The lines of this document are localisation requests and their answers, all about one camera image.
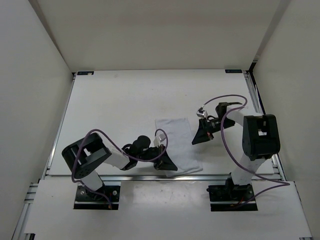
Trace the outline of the white skirt cloth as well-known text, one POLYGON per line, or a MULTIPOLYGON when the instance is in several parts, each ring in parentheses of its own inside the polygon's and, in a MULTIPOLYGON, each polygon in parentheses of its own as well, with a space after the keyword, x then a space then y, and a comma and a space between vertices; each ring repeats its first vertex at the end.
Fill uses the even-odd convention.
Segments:
POLYGON ((166 170, 167 177, 201 172, 203 165, 192 145, 193 135, 187 118, 157 118, 155 127, 168 136, 167 154, 177 170, 166 170))

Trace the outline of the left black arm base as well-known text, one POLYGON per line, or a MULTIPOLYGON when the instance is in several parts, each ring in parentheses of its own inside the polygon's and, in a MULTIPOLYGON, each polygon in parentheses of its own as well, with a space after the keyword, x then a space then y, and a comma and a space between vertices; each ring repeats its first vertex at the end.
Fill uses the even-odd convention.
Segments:
POLYGON ((118 210, 121 185, 119 183, 103 183, 102 187, 92 192, 83 184, 77 183, 74 210, 118 210))

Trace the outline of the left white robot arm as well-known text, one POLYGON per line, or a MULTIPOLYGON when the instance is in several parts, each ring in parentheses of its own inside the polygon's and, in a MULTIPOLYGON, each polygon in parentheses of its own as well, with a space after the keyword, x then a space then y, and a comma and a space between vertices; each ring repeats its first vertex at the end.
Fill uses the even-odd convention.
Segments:
POLYGON ((103 139, 96 132, 89 134, 68 146, 61 155, 71 171, 71 179, 74 183, 80 183, 84 192, 93 200, 100 200, 104 196, 110 197, 110 190, 98 175, 96 169, 101 164, 108 164, 121 171, 134 168, 138 162, 152 163, 157 171, 174 171, 178 167, 169 157, 163 140, 166 135, 156 135, 154 146, 151 139, 140 135, 133 143, 117 148, 114 145, 106 146, 103 139))

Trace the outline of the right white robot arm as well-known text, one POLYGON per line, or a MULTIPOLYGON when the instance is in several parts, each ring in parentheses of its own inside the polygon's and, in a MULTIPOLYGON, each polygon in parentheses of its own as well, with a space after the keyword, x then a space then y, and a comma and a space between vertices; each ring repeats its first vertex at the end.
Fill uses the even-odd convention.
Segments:
POLYGON ((243 154, 240 161, 234 161, 237 167, 229 174, 225 185, 208 189, 218 199, 236 200, 249 194, 258 168, 280 151, 277 120, 273 114, 253 112, 240 102, 220 102, 215 111, 217 117, 208 115, 203 107, 197 110, 199 125, 191 143, 208 142, 214 138, 214 133, 223 134, 235 124, 242 127, 243 154))

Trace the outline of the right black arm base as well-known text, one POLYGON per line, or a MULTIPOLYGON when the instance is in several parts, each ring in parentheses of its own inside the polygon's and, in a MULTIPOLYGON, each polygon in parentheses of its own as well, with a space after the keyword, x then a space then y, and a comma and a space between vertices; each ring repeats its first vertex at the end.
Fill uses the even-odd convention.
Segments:
POLYGON ((253 186, 236 185, 231 178, 224 185, 209 185, 210 210, 212 212, 254 212, 258 210, 253 186))

